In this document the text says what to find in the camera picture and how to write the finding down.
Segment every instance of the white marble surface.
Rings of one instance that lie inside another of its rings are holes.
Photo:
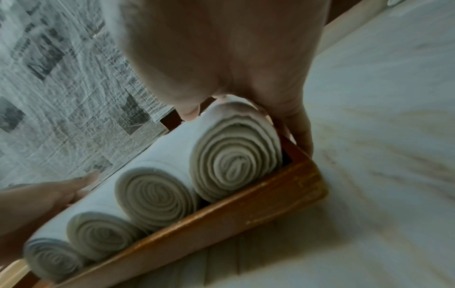
[[[125,287],[455,287],[455,2],[384,11],[317,57],[305,102],[329,199]]]

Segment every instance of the newspaper page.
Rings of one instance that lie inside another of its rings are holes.
[[[0,188],[101,180],[167,129],[95,0],[0,0]]]

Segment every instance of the human hand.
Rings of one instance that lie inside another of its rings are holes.
[[[78,201],[95,182],[99,172],[61,182],[11,187],[0,191],[0,266],[22,255],[32,234],[68,205]]]
[[[313,153],[303,84],[328,0],[101,1],[106,25],[134,71],[190,121],[211,96],[264,109]]]

